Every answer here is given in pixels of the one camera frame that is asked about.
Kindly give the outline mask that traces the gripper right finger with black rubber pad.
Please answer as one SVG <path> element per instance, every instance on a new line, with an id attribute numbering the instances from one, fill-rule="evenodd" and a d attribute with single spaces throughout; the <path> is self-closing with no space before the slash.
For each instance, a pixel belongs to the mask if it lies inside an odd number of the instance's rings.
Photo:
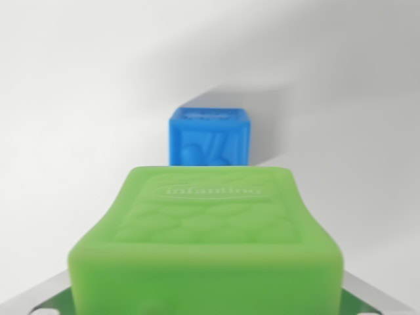
<path id="1" fill-rule="evenodd" d="M 345 272 L 339 314 L 419 313 L 350 272 Z"/>

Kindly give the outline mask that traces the gripper left finger with black rubber pad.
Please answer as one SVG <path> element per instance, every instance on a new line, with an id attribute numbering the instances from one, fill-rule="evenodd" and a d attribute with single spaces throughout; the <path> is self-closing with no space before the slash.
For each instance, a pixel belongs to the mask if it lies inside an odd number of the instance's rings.
<path id="1" fill-rule="evenodd" d="M 1 314 L 75 314 L 65 270 L 1 304 Z"/>

